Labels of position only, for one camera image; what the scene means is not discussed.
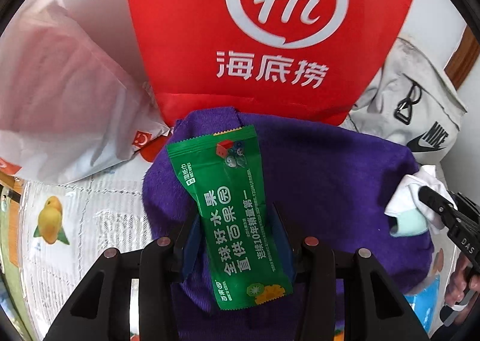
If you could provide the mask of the person's right hand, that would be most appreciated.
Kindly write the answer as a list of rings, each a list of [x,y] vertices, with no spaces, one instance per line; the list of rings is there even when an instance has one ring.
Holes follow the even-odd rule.
[[[460,303],[464,299],[466,289],[479,294],[479,276],[473,275],[470,280],[467,280],[470,265],[469,259],[464,254],[460,254],[456,262],[456,269],[451,274],[446,289],[446,305],[452,307],[454,304]]]

